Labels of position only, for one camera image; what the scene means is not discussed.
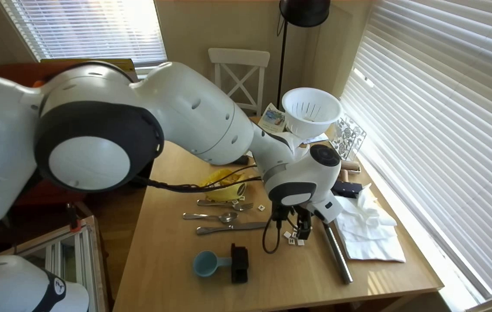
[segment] fork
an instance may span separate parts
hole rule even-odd
[[[248,209],[251,209],[254,207],[253,203],[248,203],[248,204],[234,204],[231,201],[209,201],[209,200],[203,200],[199,199],[198,200],[198,206],[219,206],[219,207],[230,207],[236,211],[247,211]]]

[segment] blue measuring cup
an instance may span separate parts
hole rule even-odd
[[[213,251],[204,250],[194,258],[194,272],[203,278],[211,276],[218,267],[229,267],[230,257],[217,257]]]

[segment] window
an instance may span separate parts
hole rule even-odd
[[[361,153],[491,298],[492,0],[378,0],[354,67]]]
[[[0,0],[40,59],[166,61],[153,0]]]

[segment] floor lamp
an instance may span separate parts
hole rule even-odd
[[[329,17],[331,0],[280,0],[279,8],[284,25],[282,30],[281,65],[279,73],[279,94],[277,109],[281,104],[282,69],[286,50],[286,30],[288,23],[300,27],[314,27],[323,23]]]

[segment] white colander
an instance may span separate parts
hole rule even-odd
[[[296,88],[284,94],[286,128],[302,139],[320,135],[337,121],[342,107],[333,95],[314,88]]]

